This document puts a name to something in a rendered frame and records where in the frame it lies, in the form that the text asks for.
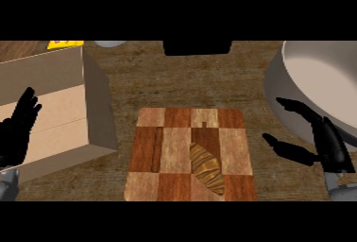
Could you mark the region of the black appliance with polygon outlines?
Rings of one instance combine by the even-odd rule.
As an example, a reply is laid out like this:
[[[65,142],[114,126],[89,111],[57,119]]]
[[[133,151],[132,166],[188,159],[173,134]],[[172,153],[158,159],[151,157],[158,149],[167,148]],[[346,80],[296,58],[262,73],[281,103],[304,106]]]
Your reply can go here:
[[[217,55],[228,54],[231,51],[231,41],[214,42],[176,42],[164,41],[167,56]]]

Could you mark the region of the brown striped croissant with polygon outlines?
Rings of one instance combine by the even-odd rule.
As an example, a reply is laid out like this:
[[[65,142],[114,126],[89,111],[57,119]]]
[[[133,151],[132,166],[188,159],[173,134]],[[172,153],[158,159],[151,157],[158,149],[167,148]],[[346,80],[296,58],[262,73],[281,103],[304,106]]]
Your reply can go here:
[[[198,143],[191,144],[192,174],[217,195],[225,195],[225,180],[219,159]]]

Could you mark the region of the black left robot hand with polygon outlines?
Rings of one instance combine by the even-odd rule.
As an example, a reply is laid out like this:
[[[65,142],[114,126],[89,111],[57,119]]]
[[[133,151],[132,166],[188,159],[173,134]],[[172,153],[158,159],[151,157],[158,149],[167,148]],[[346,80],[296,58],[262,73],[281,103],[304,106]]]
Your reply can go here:
[[[18,99],[12,116],[0,121],[0,167],[24,163],[40,109],[36,90],[29,87]]]

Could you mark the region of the checkered wooden cutting board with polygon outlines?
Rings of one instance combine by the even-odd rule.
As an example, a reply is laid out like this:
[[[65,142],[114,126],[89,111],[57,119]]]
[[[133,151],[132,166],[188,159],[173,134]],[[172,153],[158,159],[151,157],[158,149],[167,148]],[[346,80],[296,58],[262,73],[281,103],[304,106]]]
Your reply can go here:
[[[256,198],[243,112],[141,109],[124,199],[237,201]]]

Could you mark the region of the open wooden drawer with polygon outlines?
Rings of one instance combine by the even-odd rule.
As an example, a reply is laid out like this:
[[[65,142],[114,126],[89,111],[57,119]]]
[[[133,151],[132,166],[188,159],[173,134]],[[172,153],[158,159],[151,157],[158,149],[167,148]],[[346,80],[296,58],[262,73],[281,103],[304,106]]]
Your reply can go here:
[[[27,182],[117,151],[108,78],[82,47],[0,63],[0,120],[27,88],[42,110],[20,180]]]

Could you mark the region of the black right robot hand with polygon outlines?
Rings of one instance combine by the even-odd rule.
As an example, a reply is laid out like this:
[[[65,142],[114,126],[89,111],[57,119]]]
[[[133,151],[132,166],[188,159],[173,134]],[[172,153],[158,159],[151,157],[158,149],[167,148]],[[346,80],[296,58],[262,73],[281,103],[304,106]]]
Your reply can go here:
[[[312,166],[321,162],[324,171],[328,173],[355,173],[355,165],[349,155],[343,136],[327,116],[319,113],[299,100],[278,97],[276,101],[288,112],[299,113],[312,125],[318,152],[310,152],[304,147],[282,142],[269,133],[263,134],[269,145],[279,157]]]

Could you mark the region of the large grey pot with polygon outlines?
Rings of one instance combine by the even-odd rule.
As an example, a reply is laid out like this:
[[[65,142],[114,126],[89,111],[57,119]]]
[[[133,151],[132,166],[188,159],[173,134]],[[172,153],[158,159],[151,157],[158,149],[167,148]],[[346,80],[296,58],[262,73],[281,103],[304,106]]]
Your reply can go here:
[[[266,73],[266,99],[284,126],[310,144],[306,119],[276,98],[302,101],[338,128],[347,149],[357,151],[357,41],[285,41]]]

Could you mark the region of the grey round object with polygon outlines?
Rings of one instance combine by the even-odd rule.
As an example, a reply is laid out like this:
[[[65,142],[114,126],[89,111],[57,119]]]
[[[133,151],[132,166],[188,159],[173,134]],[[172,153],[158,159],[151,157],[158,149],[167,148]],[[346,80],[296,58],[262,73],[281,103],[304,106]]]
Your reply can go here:
[[[95,43],[105,48],[117,47],[123,45],[127,41],[95,41]]]

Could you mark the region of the yellow box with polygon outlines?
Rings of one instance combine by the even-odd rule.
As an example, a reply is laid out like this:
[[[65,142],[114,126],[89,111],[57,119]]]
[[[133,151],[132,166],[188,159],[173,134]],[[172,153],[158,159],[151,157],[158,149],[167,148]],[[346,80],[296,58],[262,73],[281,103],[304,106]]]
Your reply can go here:
[[[85,44],[83,41],[51,41],[48,48],[49,49],[65,48],[65,47],[82,46],[83,44]]]

